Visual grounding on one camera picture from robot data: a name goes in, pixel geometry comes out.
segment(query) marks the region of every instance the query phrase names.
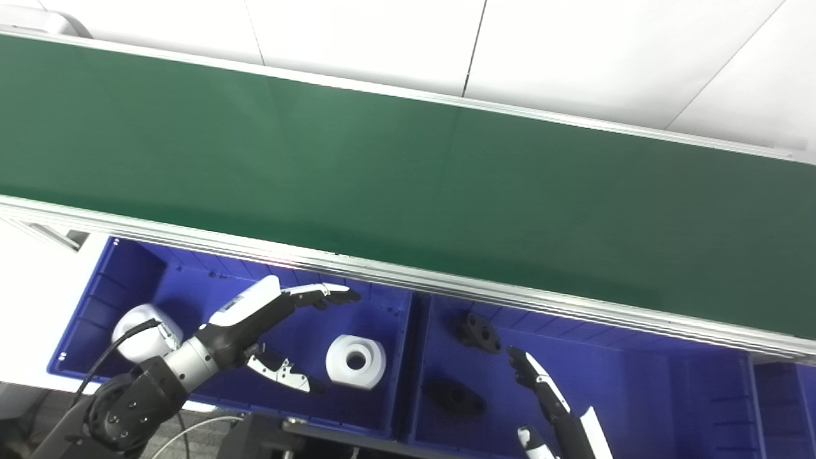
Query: white cable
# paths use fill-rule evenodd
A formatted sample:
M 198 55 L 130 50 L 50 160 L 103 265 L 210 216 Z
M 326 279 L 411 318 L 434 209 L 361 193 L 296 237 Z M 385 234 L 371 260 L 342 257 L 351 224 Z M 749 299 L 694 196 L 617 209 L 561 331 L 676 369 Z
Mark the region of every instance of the white cable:
M 216 421 L 243 421 L 243 420 L 244 420 L 243 417 L 221 416 L 221 417 L 213 417 L 211 419 L 206 419 L 204 421 L 199 422 L 198 424 L 193 424 L 192 426 L 188 427 L 187 429 L 184 429 L 181 432 L 179 432 L 179 434 L 176 435 L 175 437 L 167 440 L 167 443 L 164 443 L 164 446 L 159 448 L 158 451 L 156 451 L 156 454 L 153 454 L 153 457 L 151 457 L 150 459 L 156 459 L 157 457 L 159 457 L 159 455 L 162 454 L 162 452 L 165 449 L 167 449 L 167 447 L 170 446 L 171 443 L 175 442 L 177 439 L 180 439 L 182 435 L 188 433 L 190 430 L 197 429 L 197 428 L 199 428 L 201 426 L 204 426 L 206 424 L 210 424 L 211 422 L 216 422 Z

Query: robotic arm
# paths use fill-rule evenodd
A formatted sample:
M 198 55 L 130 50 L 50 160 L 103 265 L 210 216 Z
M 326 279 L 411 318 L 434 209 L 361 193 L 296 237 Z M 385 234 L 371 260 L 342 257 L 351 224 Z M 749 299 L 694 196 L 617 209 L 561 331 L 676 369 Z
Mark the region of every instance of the robotic arm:
M 544 418 L 555 430 L 563 459 L 612 459 L 595 409 L 575 416 L 555 381 L 532 355 L 517 347 L 509 347 L 508 354 L 516 381 L 533 390 Z M 557 459 L 535 427 L 521 426 L 517 433 L 529 459 Z
M 258 359 L 262 351 L 258 340 L 297 308 L 313 305 L 324 310 L 327 301 L 339 305 L 359 300 L 350 288 L 329 283 L 281 290 L 277 278 L 268 276 L 224 305 L 179 349 L 111 378 L 71 408 L 33 459 L 140 457 L 158 427 L 217 372 L 249 364 L 261 374 L 265 368 L 275 372 L 281 380 L 283 374 L 292 374 L 288 359 Z M 299 387 L 309 386 L 305 375 L 292 376 Z

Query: blue storage tray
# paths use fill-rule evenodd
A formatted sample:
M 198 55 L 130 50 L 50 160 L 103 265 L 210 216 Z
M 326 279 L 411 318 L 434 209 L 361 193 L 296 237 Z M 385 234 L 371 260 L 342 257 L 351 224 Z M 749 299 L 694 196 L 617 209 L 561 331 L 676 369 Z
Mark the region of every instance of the blue storage tray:
M 596 409 L 615 459 L 761 459 L 760 421 L 747 354 L 691 341 L 556 318 L 443 296 L 423 301 L 412 407 L 404 440 L 473 457 L 524 453 L 516 428 L 557 442 L 532 392 L 515 382 L 508 356 L 461 345 L 456 319 L 472 310 L 493 323 L 506 349 L 530 352 L 576 414 Z M 421 393 L 424 381 L 463 382 L 487 402 L 468 419 Z
M 768 459 L 814 459 L 816 368 L 765 363 L 754 371 Z
M 222 408 L 294 415 L 319 426 L 356 434 L 392 437 L 411 302 L 411 292 L 400 288 L 112 239 L 48 370 L 83 378 L 110 345 L 117 321 L 131 308 L 146 302 L 170 315 L 183 329 L 184 337 L 189 337 L 224 303 L 269 274 L 276 275 L 283 287 L 338 283 L 362 295 L 358 303 L 331 305 L 325 311 L 300 308 L 261 339 L 307 374 L 324 381 L 326 392 L 304 394 L 266 380 L 248 368 L 239 368 L 211 378 L 190 398 Z M 341 334 L 383 344 L 388 365 L 373 390 L 330 383 L 326 352 Z M 114 353 L 102 365 L 96 380 L 103 381 L 130 368 L 131 363 Z

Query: white ceiling panel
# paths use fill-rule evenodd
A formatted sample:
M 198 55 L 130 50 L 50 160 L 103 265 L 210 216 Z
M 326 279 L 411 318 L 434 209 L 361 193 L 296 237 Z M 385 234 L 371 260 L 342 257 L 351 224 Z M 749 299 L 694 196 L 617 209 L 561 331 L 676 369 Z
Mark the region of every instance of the white ceiling panel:
M 461 96 L 483 0 L 246 0 L 266 65 Z
M 243 0 L 41 0 L 93 38 L 260 64 Z
M 488 0 L 466 96 L 665 128 L 782 0 Z
M 816 163 L 816 2 L 787 0 L 669 129 Z

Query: green conveyor belt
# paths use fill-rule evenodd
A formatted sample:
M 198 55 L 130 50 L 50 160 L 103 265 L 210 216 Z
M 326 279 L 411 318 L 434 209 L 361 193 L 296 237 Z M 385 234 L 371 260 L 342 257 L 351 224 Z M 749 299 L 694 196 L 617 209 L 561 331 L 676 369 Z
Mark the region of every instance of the green conveyor belt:
M 0 37 L 0 194 L 816 338 L 816 168 Z

